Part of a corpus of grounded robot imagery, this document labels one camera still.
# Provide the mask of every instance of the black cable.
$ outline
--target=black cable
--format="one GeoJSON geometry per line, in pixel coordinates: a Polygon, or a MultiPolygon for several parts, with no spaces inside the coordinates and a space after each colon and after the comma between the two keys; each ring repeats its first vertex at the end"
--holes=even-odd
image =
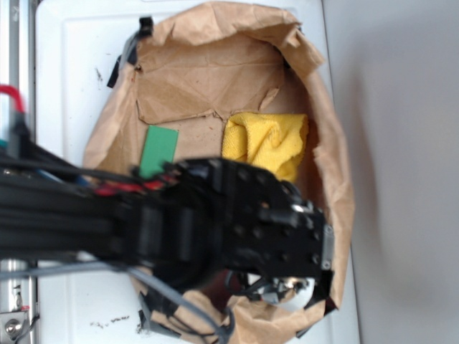
{"type": "Polygon", "coordinates": [[[30,161],[30,160],[16,161],[13,159],[8,159],[8,158],[0,158],[0,166],[24,168],[28,170],[40,169],[40,170],[51,171],[55,173],[70,174],[74,176],[89,176],[89,177],[102,179],[102,180],[119,181],[121,183],[137,183],[138,182],[135,178],[132,178],[129,176],[122,176],[116,173],[91,170],[89,168],[56,166],[51,163],[41,163],[38,161],[30,161]]]}
{"type": "Polygon", "coordinates": [[[19,344],[19,341],[26,337],[30,331],[32,331],[34,329],[34,326],[35,326],[35,323],[37,322],[37,320],[40,319],[40,314],[38,315],[35,315],[33,318],[32,318],[32,321],[30,322],[30,326],[25,330],[25,332],[21,333],[19,335],[18,338],[16,338],[16,340],[14,341],[14,344],[19,344]]]}
{"type": "MultiPolygon", "coordinates": [[[[230,311],[229,308],[225,309],[225,313],[227,315],[229,315],[229,328],[228,330],[232,333],[234,331],[234,328],[235,328],[235,318],[234,318],[234,314],[230,311]]],[[[172,315],[172,316],[167,316],[167,319],[171,322],[171,324],[177,328],[179,331],[182,331],[183,333],[186,333],[188,335],[196,335],[198,337],[201,338],[201,340],[203,341],[204,344],[209,344],[207,342],[207,339],[206,337],[212,337],[212,336],[215,336],[216,334],[215,333],[199,333],[198,331],[196,331],[194,328],[192,328],[191,326],[189,326],[188,324],[186,324],[182,319],[180,319],[179,317],[177,317],[176,315],[172,315]],[[184,326],[185,328],[182,328],[181,326],[178,326],[177,324],[174,324],[172,321],[171,321],[171,318],[175,319],[177,322],[180,323],[181,326],[184,326]]]]}
{"type": "Polygon", "coordinates": [[[55,274],[67,274],[72,272],[87,272],[87,271],[98,271],[98,270],[110,270],[114,272],[127,272],[131,276],[135,277],[137,280],[145,283],[149,287],[155,289],[157,292],[161,293],[165,298],[172,301],[178,306],[185,307],[188,311],[195,314],[197,317],[205,321],[214,331],[215,335],[218,336],[219,342],[221,344],[227,344],[230,340],[230,336],[235,328],[235,317],[232,314],[230,309],[226,309],[225,312],[229,315],[229,325],[228,326],[218,326],[216,322],[207,314],[205,311],[201,310],[190,301],[185,300],[183,296],[178,293],[176,290],[172,289],[166,283],[161,281],[155,276],[151,276],[142,272],[134,267],[123,267],[120,265],[108,264],[105,262],[81,262],[74,264],[65,264],[56,267],[46,267],[46,268],[29,268],[22,271],[13,271],[13,272],[0,272],[0,280],[9,280],[14,278],[21,277],[45,277],[55,274]]]}
{"type": "Polygon", "coordinates": [[[145,272],[142,272],[141,270],[136,269],[134,267],[128,267],[126,271],[132,277],[135,277],[140,282],[143,282],[147,286],[155,289],[157,292],[162,294],[169,301],[172,301],[178,306],[185,307],[188,311],[200,317],[203,321],[205,321],[213,329],[213,331],[215,331],[215,335],[218,336],[219,342],[221,344],[227,344],[229,342],[231,334],[235,328],[234,323],[232,323],[232,321],[234,321],[234,315],[232,314],[232,311],[230,309],[225,310],[230,318],[229,326],[220,327],[207,313],[205,313],[205,311],[193,305],[190,301],[185,300],[179,292],[172,289],[166,283],[161,281],[158,277],[146,274],[145,272]]]}

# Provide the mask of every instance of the green rectangular block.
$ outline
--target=green rectangular block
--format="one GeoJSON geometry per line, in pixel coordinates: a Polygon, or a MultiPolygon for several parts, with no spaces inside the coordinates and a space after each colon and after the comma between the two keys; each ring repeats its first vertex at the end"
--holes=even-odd
{"type": "Polygon", "coordinates": [[[140,175],[150,178],[163,171],[164,162],[172,162],[179,132],[150,125],[143,147],[140,175]]]}

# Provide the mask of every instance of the paper bag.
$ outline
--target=paper bag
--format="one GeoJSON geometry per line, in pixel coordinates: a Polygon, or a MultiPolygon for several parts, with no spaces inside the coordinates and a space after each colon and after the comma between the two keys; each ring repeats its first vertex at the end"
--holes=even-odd
{"type": "MultiPolygon", "coordinates": [[[[327,299],[333,309],[343,297],[354,198],[344,134],[316,71],[323,58],[298,27],[282,9],[229,2],[205,3],[158,23],[152,37],[138,42],[135,63],[120,67],[87,145],[85,166],[127,173],[140,163],[150,124],[179,130],[181,159],[219,156],[225,120],[233,113],[307,113],[310,133],[298,185],[334,228],[327,299]]],[[[217,322],[227,321],[202,292],[185,297],[217,322]]],[[[228,305],[237,322],[234,344],[284,343],[326,313],[325,300],[296,312],[244,297],[232,297],[228,305]]],[[[194,329],[209,331],[186,310],[177,312],[194,329]]],[[[153,319],[181,332],[157,312],[153,319]]]]}

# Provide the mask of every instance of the red cable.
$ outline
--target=red cable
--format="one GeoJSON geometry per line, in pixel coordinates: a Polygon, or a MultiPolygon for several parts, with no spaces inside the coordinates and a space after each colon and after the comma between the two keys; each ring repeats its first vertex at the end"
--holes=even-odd
{"type": "Polygon", "coordinates": [[[120,192],[141,192],[145,188],[155,191],[162,187],[164,187],[164,182],[162,181],[147,181],[143,185],[134,183],[105,183],[95,189],[94,192],[98,196],[107,197],[114,196],[120,192]]]}
{"type": "Polygon", "coordinates": [[[6,93],[14,100],[14,107],[18,113],[25,113],[24,102],[22,101],[19,91],[9,85],[0,85],[0,93],[6,93]]]}

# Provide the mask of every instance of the yellow cloth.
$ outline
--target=yellow cloth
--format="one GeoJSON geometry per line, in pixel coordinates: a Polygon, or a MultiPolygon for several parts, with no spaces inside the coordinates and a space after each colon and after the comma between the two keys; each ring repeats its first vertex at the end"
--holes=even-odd
{"type": "Polygon", "coordinates": [[[306,115],[238,113],[224,129],[222,156],[266,168],[277,179],[294,182],[307,133],[306,115]]]}

